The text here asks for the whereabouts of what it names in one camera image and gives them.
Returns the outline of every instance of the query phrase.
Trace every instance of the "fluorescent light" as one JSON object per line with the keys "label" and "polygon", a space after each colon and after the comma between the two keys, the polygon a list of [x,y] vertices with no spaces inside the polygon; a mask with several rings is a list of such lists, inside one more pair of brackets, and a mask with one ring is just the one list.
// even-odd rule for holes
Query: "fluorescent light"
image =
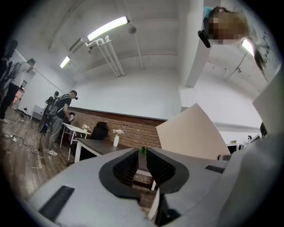
{"label": "fluorescent light", "polygon": [[88,39],[90,41],[92,41],[94,38],[98,37],[102,33],[106,32],[110,29],[113,29],[115,27],[118,27],[120,25],[126,24],[126,23],[128,23],[126,16],[117,18],[117,19],[115,19],[111,22],[108,22],[107,24],[99,27],[98,29],[94,30],[91,34],[88,35]]}
{"label": "fluorescent light", "polygon": [[247,49],[249,53],[251,53],[254,56],[252,44],[250,44],[248,40],[244,39],[242,45],[245,49]]}
{"label": "fluorescent light", "polygon": [[60,64],[60,67],[63,68],[68,62],[70,61],[70,58],[67,56],[62,63]]}

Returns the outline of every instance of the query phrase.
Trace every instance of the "green plant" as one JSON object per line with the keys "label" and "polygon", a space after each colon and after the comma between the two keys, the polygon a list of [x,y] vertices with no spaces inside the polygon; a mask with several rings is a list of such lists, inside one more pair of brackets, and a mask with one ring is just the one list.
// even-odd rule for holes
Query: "green plant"
{"label": "green plant", "polygon": [[141,149],[139,150],[140,153],[142,154],[146,154],[147,153],[147,149],[145,146],[142,146]]}

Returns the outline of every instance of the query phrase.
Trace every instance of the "cardboard panel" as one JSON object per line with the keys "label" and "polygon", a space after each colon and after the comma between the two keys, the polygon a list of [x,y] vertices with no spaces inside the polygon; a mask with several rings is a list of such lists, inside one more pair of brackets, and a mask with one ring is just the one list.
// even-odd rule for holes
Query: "cardboard panel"
{"label": "cardboard panel", "polygon": [[183,155],[214,159],[230,154],[222,136],[198,104],[157,126],[162,149]]}

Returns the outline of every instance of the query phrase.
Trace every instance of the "gray pants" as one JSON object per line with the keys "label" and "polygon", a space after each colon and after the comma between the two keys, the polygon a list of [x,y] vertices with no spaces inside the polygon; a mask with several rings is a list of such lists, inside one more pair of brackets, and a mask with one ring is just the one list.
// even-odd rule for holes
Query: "gray pants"
{"label": "gray pants", "polygon": [[63,123],[63,119],[59,118],[58,116],[53,116],[51,118],[51,124],[46,131],[46,138],[45,138],[45,146],[49,149],[53,148],[54,142],[56,141],[59,132],[61,130],[61,125]]}

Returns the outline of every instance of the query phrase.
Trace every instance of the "white vase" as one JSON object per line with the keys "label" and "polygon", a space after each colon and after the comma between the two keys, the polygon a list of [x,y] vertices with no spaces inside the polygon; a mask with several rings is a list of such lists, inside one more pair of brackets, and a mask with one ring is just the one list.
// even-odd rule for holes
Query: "white vase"
{"label": "white vase", "polygon": [[117,147],[118,141],[119,141],[119,136],[116,135],[115,138],[114,138],[114,147]]}

